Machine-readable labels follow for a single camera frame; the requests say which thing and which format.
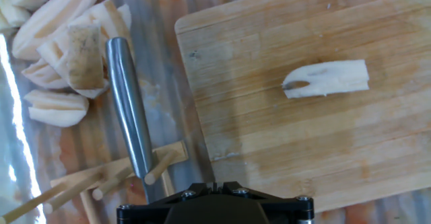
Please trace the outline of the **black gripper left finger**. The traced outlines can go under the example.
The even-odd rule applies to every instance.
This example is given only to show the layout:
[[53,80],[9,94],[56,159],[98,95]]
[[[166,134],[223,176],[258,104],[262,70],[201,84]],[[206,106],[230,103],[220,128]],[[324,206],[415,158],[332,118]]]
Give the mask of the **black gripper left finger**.
[[211,194],[215,182],[193,183],[186,190],[147,205],[122,204],[117,207],[117,224],[163,223],[174,205]]

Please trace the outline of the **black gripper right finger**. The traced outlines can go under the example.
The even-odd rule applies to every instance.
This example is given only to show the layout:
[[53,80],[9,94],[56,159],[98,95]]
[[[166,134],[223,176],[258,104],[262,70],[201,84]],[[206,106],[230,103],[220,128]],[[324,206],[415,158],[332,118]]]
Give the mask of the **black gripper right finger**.
[[223,196],[218,210],[234,223],[314,223],[314,200],[309,196],[282,198],[238,182],[216,182],[215,193]]

